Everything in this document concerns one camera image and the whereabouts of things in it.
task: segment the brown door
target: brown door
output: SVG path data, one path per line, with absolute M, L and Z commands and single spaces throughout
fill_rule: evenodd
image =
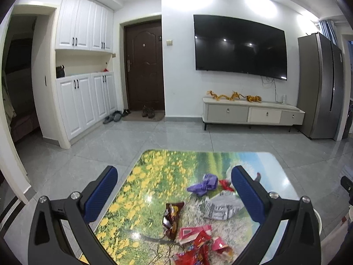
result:
M 162 22 L 125 27 L 125 73 L 130 110 L 164 110 Z

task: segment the black strip on floor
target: black strip on floor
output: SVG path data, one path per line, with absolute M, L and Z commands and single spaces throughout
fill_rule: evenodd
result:
M 17 205 L 17 207 L 15 208 L 15 210 L 11 213 L 11 215 L 8 217 L 8 219 L 6 220 L 4 226 L 1 228 L 0 230 L 0 237 L 4 238 L 6 232 L 8 231 L 8 229 L 10 228 L 10 225 L 12 224 L 12 222 L 15 220 L 16 216 L 18 215 L 18 213 L 20 213 L 21 209 L 25 206 L 25 204 L 23 203 L 23 201 L 21 201 L 21 203 L 19 205 Z
M 6 206 L 6 208 L 4 209 L 4 211 L 1 213 L 0 215 L 0 222 L 3 221 L 3 219 L 5 218 L 6 214 L 10 211 L 11 207 L 15 204 L 15 202 L 18 200 L 17 196 L 15 196 L 10 203 L 8 204 L 8 206 Z

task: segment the tv stand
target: tv stand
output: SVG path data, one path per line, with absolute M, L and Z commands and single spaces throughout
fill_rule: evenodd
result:
M 248 124 L 249 128 L 251 125 L 301 125 L 304 115 L 304 111 L 289 104 L 203 98 L 204 130 L 207 124 Z

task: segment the blue gripper pad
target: blue gripper pad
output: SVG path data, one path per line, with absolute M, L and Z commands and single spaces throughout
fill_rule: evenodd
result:
M 264 204 L 237 166 L 232 169 L 231 179 L 251 219 L 263 224 L 266 219 Z
M 93 222 L 98 218 L 117 181 L 118 171 L 112 166 L 84 205 L 83 220 L 86 223 Z

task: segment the brown snack wrapper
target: brown snack wrapper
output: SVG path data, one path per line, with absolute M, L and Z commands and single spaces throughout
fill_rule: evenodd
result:
M 171 240 L 175 240 L 177 236 L 180 211 L 184 207 L 184 204 L 184 202 L 167 203 L 165 206 L 165 212 L 162 223 L 163 226 L 167 228 L 165 235 Z

